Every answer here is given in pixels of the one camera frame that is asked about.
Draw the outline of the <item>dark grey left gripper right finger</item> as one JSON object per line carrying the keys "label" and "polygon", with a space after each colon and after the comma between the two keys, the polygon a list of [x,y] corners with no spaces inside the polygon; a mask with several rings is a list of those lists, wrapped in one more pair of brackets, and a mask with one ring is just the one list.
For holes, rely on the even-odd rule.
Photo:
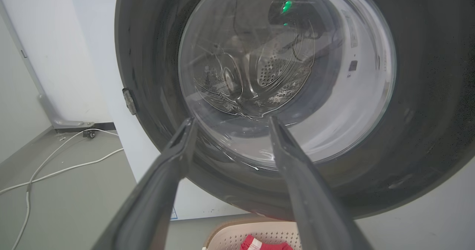
{"label": "dark grey left gripper right finger", "polygon": [[295,138],[269,120],[275,165],[287,184],[302,250],[373,250]]}

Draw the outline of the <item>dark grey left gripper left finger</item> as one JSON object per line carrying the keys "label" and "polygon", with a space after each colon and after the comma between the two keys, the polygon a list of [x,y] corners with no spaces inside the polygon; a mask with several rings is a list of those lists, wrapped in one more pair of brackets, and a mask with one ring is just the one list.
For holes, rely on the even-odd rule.
{"label": "dark grey left gripper left finger", "polygon": [[195,119],[185,119],[92,250],[165,249],[178,184],[188,175],[196,138]]}

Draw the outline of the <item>white washing machine body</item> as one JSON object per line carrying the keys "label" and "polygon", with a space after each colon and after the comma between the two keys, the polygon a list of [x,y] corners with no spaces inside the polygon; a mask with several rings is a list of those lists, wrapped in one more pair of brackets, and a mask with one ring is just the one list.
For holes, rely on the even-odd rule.
{"label": "white washing machine body", "polygon": [[[393,95],[379,123],[317,165],[378,250],[475,250],[475,0],[343,0],[382,14]],[[73,0],[137,180],[186,109],[178,49],[200,0]]]}

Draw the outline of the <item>dark grey washing machine door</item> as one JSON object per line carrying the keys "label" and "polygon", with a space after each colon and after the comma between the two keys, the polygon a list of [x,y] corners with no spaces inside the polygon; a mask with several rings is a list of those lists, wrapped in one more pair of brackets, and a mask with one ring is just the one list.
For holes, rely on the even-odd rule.
{"label": "dark grey washing machine door", "polygon": [[293,221],[277,117],[355,218],[475,155],[475,0],[117,0],[126,100],[156,149],[195,119],[187,178]]}

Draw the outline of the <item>beige perforated laundry basket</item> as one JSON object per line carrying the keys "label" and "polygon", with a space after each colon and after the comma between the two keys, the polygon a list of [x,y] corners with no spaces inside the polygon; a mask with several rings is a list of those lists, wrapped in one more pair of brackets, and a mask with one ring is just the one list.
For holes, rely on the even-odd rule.
{"label": "beige perforated laundry basket", "polygon": [[294,250],[303,250],[295,222],[262,217],[222,223],[209,235],[202,250],[239,250],[249,234],[263,243],[287,242]]}

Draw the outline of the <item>red and white garment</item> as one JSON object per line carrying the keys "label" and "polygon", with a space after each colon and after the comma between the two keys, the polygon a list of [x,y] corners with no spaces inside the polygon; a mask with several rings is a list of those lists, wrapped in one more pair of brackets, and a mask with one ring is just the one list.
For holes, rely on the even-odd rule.
{"label": "red and white garment", "polygon": [[287,242],[279,244],[263,243],[252,235],[248,235],[239,250],[294,250]]}

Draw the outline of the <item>grey metal stand leg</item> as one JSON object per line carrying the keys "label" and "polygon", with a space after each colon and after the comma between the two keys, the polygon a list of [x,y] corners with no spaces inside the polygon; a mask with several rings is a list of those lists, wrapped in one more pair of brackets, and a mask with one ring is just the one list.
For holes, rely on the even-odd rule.
{"label": "grey metal stand leg", "polygon": [[19,54],[22,56],[21,59],[33,81],[33,84],[37,88],[38,91],[38,96],[37,100],[39,101],[40,105],[42,106],[46,116],[48,117],[49,121],[52,124],[52,127],[54,129],[89,129],[92,128],[93,125],[95,125],[94,122],[84,122],[84,121],[71,121],[67,120],[66,118],[63,118],[63,116],[57,111],[55,106],[52,104],[50,101],[49,97],[46,94],[46,91],[44,90],[41,82],[39,81],[39,78],[37,76],[37,73],[35,72],[29,56],[27,55],[27,52],[25,51],[22,42],[19,39],[19,36],[14,28],[14,25],[10,19],[9,14],[7,13],[6,7],[3,3],[3,0],[0,0],[0,16],[2,17],[2,20],[5,23],[5,26],[10,34],[10,37],[13,40],[13,43],[15,44],[15,47],[17,48]]}

